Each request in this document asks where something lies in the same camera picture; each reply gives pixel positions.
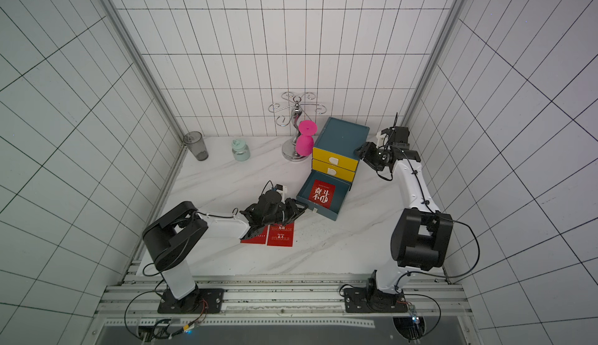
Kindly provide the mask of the red postcard large characters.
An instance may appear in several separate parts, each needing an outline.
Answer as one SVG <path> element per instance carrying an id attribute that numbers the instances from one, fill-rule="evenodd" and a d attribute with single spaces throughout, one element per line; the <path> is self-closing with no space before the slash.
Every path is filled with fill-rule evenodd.
<path id="1" fill-rule="evenodd" d="M 326 209 L 331 207 L 336 186 L 321 180 L 315 180 L 311 188 L 308 200 Z"/>

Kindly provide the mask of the teal bottom drawer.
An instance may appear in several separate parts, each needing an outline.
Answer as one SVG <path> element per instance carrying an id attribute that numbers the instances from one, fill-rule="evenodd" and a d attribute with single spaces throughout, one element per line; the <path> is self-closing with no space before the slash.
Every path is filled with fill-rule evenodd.
<path id="1" fill-rule="evenodd" d="M 296 200 L 323 217 L 336 221 L 352 184 L 312 170 Z"/>

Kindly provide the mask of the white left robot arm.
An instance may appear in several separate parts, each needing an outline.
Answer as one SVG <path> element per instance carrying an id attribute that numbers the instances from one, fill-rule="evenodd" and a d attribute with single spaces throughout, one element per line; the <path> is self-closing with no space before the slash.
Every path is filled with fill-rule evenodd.
<path id="1" fill-rule="evenodd" d="M 307 209 L 297 200 L 283 198 L 275 188 L 232 215 L 202 212 L 184 201 L 147 226 L 142 240 L 167 292 L 181 301 L 197 290 L 186 258 L 200 239 L 253 239 L 270 225 L 294 223 Z"/>

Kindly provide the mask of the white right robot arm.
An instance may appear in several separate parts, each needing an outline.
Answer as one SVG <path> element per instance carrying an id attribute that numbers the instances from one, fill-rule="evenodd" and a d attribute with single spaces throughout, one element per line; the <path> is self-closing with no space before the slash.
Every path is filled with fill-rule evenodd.
<path id="1" fill-rule="evenodd" d="M 453 219 L 434 203 L 408 136 L 403 128 L 385 129 L 376 143 L 355 150 L 379 178 L 398 186 L 404 206 L 390 237 L 390 260 L 370 278 L 373 289 L 387 294 L 401 292 L 416 273 L 442 267 L 453 232 Z"/>

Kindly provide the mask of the teal drawer cabinet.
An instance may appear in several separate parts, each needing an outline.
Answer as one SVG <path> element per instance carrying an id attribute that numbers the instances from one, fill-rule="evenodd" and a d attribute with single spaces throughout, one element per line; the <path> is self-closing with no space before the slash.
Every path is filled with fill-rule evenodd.
<path id="1" fill-rule="evenodd" d="M 359 164 L 360 158 L 354 150 L 367 142 L 369 132 L 370 129 L 365 125 L 331 117 L 319 134 L 314 148 L 355 158 Z"/>

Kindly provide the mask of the pink silicone goblet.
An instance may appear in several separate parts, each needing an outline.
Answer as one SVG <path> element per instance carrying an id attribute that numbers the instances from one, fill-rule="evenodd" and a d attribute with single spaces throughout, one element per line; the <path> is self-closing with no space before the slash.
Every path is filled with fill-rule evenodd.
<path id="1" fill-rule="evenodd" d="M 295 144 L 296 152 L 301 156 L 309 156 L 313 152 L 314 135 L 316 135 L 318 127 L 313 121 L 305 120 L 299 124 L 298 131 L 299 137 Z"/>

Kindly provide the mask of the mint green jar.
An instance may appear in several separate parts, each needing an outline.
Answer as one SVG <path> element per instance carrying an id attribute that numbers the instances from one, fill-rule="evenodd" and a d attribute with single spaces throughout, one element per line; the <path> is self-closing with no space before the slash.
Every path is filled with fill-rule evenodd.
<path id="1" fill-rule="evenodd" d="M 236 161 L 247 161 L 251 156 L 248 144 L 242 139 L 234 139 L 231 149 Z"/>

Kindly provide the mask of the chrome cup holder stand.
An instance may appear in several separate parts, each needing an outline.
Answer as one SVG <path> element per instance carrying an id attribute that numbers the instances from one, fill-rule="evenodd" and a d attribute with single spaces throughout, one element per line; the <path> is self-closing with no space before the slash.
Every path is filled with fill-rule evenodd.
<path id="1" fill-rule="evenodd" d="M 307 155 L 301 155 L 297 152 L 297 141 L 302 133 L 299 130 L 301 118 L 306 117 L 312 121 L 312 118 L 305 114 L 307 107 L 313 107 L 316 115 L 324 115 L 327 108 L 324 104 L 316 102 L 316 93 L 303 92 L 294 93 L 286 91 L 281 94 L 281 98 L 287 102 L 287 106 L 280 103 L 272 103 L 267 110 L 275 115 L 275 124 L 279 127 L 291 125 L 294 128 L 294 134 L 282 146 L 282 155 L 290 162 L 297 163 L 308 158 Z"/>

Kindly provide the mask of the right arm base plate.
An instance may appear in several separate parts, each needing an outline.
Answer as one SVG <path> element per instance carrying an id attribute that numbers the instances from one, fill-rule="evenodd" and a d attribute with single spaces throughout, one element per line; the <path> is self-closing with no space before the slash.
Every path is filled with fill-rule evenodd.
<path id="1" fill-rule="evenodd" d="M 344 299 L 346 313 L 408 313 L 409 311 L 403 295 L 389 294 L 367 287 L 353 287 L 349 284 L 342 286 L 339 293 Z"/>

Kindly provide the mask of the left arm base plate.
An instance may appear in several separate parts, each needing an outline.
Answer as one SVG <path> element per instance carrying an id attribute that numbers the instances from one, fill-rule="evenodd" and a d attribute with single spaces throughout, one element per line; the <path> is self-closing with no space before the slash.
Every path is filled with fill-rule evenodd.
<path id="1" fill-rule="evenodd" d="M 221 288 L 196 288 L 184 298 L 176 299 L 168 288 L 161 296 L 157 312 L 166 315 L 217 314 L 221 312 L 224 292 Z"/>

